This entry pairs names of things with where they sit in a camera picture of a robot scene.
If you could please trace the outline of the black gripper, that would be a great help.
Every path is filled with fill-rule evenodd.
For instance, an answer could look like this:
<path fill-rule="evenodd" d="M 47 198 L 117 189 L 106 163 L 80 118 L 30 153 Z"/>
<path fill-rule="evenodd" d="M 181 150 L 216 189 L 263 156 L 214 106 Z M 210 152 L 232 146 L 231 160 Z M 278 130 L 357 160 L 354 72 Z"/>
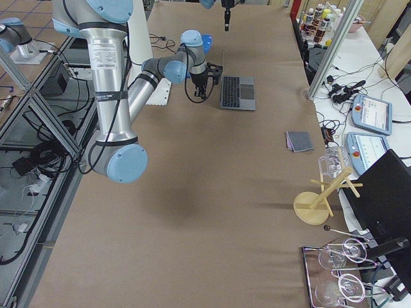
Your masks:
<path fill-rule="evenodd" d="M 224 11 L 224 31 L 229 31 L 230 19 L 231 19 L 231 9 L 226 8 Z M 208 83 L 207 71 L 203 71 L 198 74 L 190 73 L 190 77 L 198 92 L 206 91 L 207 83 Z"/>

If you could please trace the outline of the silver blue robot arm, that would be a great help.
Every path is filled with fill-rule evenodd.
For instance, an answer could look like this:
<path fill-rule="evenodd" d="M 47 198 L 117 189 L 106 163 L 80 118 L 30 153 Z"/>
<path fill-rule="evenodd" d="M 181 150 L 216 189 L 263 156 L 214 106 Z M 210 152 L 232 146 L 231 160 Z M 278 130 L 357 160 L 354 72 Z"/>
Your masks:
<path fill-rule="evenodd" d="M 212 69 L 206 53 L 212 38 L 197 30 L 183 32 L 174 55 L 145 60 L 141 73 L 127 85 L 131 60 L 123 43 L 130 41 L 133 2 L 53 1 L 52 9 L 57 32 L 87 41 L 99 128 L 85 150 L 86 162 L 114 182 L 133 182 L 144 173 L 148 155 L 132 121 L 163 78 L 172 83 L 191 78 L 195 96 L 206 99 Z"/>
<path fill-rule="evenodd" d="M 200 4 L 207 9 L 210 9 L 216 0 L 200 0 Z M 231 21 L 231 9 L 239 4 L 244 4 L 244 0 L 220 0 L 220 4 L 222 8 L 225 9 L 224 11 L 224 26 L 225 31 L 229 31 L 230 21 Z"/>

